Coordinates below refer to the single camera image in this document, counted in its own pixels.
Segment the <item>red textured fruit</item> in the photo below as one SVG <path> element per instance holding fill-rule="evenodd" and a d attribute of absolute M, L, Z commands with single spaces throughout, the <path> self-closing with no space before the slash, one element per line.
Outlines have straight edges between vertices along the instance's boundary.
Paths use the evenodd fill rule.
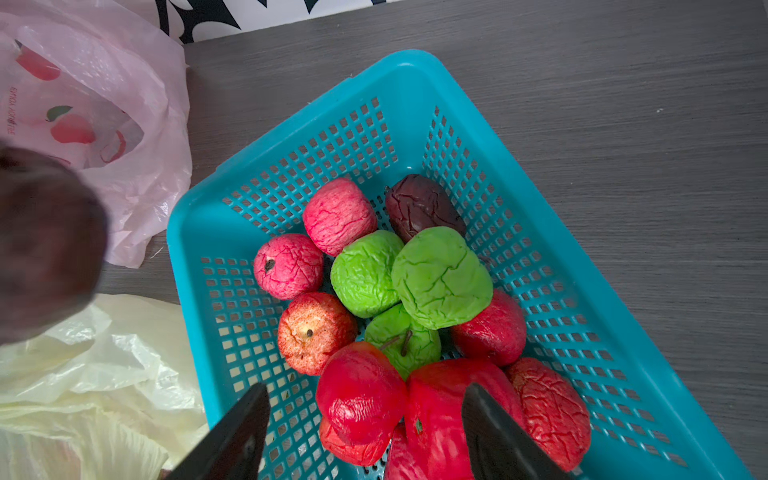
<path fill-rule="evenodd" d="M 506 413 L 525 425 L 521 400 L 503 371 L 487 360 L 451 359 L 410 374 L 404 430 L 387 459 L 386 479 L 471 479 L 462 402 L 467 387 L 483 386 Z"/>

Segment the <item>large pink-red fruit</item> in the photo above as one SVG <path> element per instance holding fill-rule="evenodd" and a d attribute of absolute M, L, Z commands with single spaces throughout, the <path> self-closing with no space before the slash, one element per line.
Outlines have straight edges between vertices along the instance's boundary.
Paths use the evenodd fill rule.
<path fill-rule="evenodd" d="M 307 204 L 303 222 L 314 244 L 332 257 L 377 230 L 373 207 L 361 189 L 347 178 L 338 178 L 320 188 Z"/>

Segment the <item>round red apple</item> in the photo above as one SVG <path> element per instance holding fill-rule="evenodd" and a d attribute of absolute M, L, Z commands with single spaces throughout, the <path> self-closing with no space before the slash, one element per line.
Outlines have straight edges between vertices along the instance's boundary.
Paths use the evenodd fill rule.
<path fill-rule="evenodd" d="M 464 357 L 505 367 L 521 357 L 526 345 L 523 310 L 508 294 L 495 289 L 490 305 L 471 321 L 453 326 L 451 336 Z"/>

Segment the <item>dark maroon fruit yellow bag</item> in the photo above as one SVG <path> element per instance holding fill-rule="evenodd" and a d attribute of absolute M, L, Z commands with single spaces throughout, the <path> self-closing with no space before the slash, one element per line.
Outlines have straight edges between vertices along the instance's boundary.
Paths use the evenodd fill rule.
<path fill-rule="evenodd" d="M 107 244 L 105 209 L 74 171 L 2 145 L 2 343 L 28 340 L 83 310 Z"/>

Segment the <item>yellow plastic bag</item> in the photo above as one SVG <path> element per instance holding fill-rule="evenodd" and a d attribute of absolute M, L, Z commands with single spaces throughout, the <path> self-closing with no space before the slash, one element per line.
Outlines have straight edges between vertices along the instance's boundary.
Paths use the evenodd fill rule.
<path fill-rule="evenodd" d="M 1 350 L 5 479 L 157 479 L 208 430 L 176 304 L 100 294 Z"/>

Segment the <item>red cracked fruit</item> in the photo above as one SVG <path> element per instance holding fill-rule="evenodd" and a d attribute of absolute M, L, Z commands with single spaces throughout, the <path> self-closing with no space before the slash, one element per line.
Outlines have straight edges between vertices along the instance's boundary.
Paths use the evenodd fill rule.
<path fill-rule="evenodd" d="M 283 312 L 278 326 L 278 347 L 298 373 L 319 376 L 327 361 L 358 335 L 356 318 L 334 295 L 307 292 L 297 296 Z"/>

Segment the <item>red cracked apple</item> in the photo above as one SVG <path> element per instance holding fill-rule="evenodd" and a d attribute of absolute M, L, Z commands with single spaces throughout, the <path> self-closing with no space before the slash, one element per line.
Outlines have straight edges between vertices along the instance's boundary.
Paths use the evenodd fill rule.
<path fill-rule="evenodd" d="M 323 447 L 336 458 L 361 467 L 371 467 L 377 463 L 386 452 L 391 440 L 391 435 L 388 434 L 381 440 L 368 444 L 347 443 L 338 436 L 325 417 L 319 425 L 319 437 Z"/>

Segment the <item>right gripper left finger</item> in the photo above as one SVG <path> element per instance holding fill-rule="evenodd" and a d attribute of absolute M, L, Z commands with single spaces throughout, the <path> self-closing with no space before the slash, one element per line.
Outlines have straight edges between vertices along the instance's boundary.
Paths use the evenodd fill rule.
<path fill-rule="evenodd" d="M 258 479 L 270 410 L 265 385 L 253 385 L 165 479 Z"/>

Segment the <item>small green fruit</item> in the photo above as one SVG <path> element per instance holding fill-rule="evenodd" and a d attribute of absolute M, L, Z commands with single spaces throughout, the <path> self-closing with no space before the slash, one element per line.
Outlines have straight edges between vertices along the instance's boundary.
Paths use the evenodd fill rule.
<path fill-rule="evenodd" d="M 438 331 L 419 325 L 402 303 L 374 317 L 366 327 L 364 340 L 388 358 L 404 381 L 414 371 L 441 359 Z"/>

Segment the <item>small pink-red fruit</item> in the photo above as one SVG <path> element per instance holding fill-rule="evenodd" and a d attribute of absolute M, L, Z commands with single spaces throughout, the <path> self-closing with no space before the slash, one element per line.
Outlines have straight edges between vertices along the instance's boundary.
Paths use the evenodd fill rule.
<path fill-rule="evenodd" d="M 307 235 L 285 234 L 265 243 L 254 259 L 259 287 L 279 300 L 318 291 L 324 281 L 324 254 Z"/>

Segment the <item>green apple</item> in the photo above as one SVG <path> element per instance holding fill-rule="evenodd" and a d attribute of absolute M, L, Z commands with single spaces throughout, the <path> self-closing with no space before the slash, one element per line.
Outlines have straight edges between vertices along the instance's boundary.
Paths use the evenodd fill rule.
<path fill-rule="evenodd" d="M 331 284 L 353 315 L 375 317 L 400 302 L 391 270 L 403 247 L 396 234 L 377 230 L 346 246 L 336 257 Z"/>

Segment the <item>teal plastic basket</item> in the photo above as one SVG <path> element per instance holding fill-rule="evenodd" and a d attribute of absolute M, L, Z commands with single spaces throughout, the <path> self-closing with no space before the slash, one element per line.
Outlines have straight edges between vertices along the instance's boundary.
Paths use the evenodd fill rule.
<path fill-rule="evenodd" d="M 301 232 L 311 196 L 354 180 L 389 219 L 410 173 L 449 194 L 494 285 L 520 303 L 526 354 L 590 413 L 577 479 L 746 479 L 750 473 L 475 105 L 433 55 L 407 50 L 346 79 L 221 164 L 177 203 L 167 243 L 205 412 L 215 425 L 253 384 L 272 417 L 263 479 L 379 479 L 325 451 L 317 381 L 277 347 L 284 303 L 253 274 L 270 238 Z"/>

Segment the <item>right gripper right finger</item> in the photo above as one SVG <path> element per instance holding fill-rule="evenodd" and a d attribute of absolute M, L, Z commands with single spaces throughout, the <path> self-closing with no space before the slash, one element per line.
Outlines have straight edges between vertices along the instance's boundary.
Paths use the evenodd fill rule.
<path fill-rule="evenodd" d="M 570 479 L 482 385 L 468 386 L 461 415 L 476 479 Z"/>

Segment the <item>small pink plastic bag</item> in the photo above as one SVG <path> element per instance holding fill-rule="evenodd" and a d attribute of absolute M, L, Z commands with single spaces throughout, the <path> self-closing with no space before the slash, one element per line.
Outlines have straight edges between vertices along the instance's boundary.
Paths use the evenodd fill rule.
<path fill-rule="evenodd" d="M 74 170 L 136 268 L 191 181 L 182 47 L 115 1 L 1 5 L 1 138 Z"/>

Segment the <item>small red fruit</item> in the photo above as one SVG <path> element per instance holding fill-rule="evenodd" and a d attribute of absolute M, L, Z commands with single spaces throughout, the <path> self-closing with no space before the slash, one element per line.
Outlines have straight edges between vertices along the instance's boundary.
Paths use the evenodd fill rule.
<path fill-rule="evenodd" d="M 573 471 L 591 446 L 589 412 L 582 398 L 535 358 L 521 358 L 504 373 L 520 398 L 529 436 L 563 471 Z"/>

